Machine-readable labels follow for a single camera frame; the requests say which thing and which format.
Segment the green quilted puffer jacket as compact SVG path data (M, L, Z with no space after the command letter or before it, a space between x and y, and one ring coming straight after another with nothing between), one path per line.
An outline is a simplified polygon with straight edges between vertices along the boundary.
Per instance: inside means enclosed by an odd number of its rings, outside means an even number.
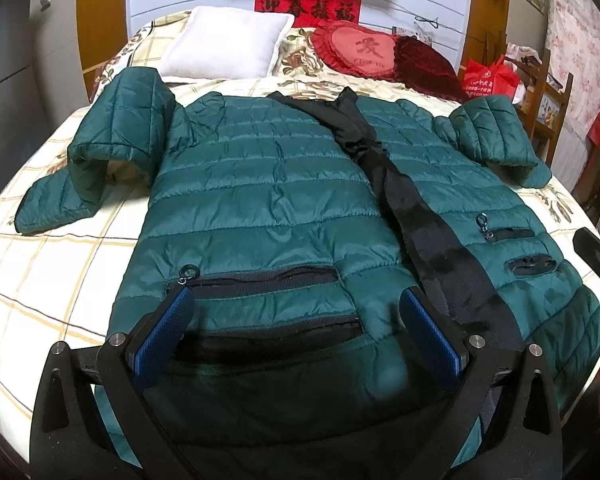
M17 232L94 216L113 162L149 198L109 328L189 281L196 314L145 398L206 479L396 478L446 401L400 319L411 287L490 346L540 346L561 412L600 358L600 303L519 196L552 174L505 96L446 116L351 89L183 105L130 67Z

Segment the floral cream bed sheet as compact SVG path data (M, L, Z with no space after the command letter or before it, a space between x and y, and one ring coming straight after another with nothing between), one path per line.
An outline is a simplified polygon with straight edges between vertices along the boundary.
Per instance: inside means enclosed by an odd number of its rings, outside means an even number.
M128 66L158 65L159 54L180 34L188 11L157 18L140 31L106 65L94 97ZM210 91L229 96L265 96L279 90L293 96L333 98L349 86L366 96L407 99L433 115L448 116L457 102L426 96L403 84L345 75L318 60L309 28L292 28L279 47L272 75L251 79L168 79L183 105ZM78 108L15 174L0 195L0 336L23 350L0 356L0 434L24 460L27 470L35 393L50 346L65 339L71 348L104 341L114 297L140 235L148 191L135 181L134 169L114 166L114 185L95 217L48 234L22 236L14 228L24 192L40 177L66 163L67 146L91 105ZM540 190L520 190L520 198L538 216L585 286L600 302L600 279L573 250L576 229L594 224L554 177Z

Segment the wooden chair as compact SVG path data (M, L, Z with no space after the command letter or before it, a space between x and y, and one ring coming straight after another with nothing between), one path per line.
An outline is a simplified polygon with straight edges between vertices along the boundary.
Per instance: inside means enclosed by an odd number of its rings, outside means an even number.
M573 74L562 84L550 72L552 51L545 48L537 58L532 53L504 56L526 84L524 97L516 105L518 117L528 134L535 154L550 166L554 160L570 101Z

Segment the red shopping bag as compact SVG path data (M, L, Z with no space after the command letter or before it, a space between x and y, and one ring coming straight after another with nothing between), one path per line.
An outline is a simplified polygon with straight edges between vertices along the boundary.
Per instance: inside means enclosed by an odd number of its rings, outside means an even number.
M489 66L469 60L462 88L471 99L507 96L513 101L519 83L518 75L505 64L505 56L501 55Z

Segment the dark red velvet cushion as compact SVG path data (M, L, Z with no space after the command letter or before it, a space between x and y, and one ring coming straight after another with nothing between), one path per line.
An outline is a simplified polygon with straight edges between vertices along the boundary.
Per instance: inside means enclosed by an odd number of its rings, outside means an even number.
M459 103L469 100L451 63L428 44L409 36L396 37L393 76L406 88L427 96Z

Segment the grey refrigerator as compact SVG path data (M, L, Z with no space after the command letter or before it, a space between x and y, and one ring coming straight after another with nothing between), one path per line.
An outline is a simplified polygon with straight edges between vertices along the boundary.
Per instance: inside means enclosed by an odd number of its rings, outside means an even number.
M30 0L0 0L0 194L50 136L35 81Z

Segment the red calligraphy banner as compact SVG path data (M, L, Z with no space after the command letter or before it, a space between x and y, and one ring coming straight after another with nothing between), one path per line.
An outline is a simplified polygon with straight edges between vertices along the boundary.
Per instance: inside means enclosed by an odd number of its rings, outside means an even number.
M294 16L294 27L316 27L321 22L358 24L362 0L254 0L258 12Z

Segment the white square pillow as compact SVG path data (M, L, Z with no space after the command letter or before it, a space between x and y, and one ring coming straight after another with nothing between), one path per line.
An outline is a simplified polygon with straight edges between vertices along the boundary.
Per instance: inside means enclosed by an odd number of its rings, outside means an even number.
M272 73L294 24L287 13L196 6L158 63L163 77L249 79Z

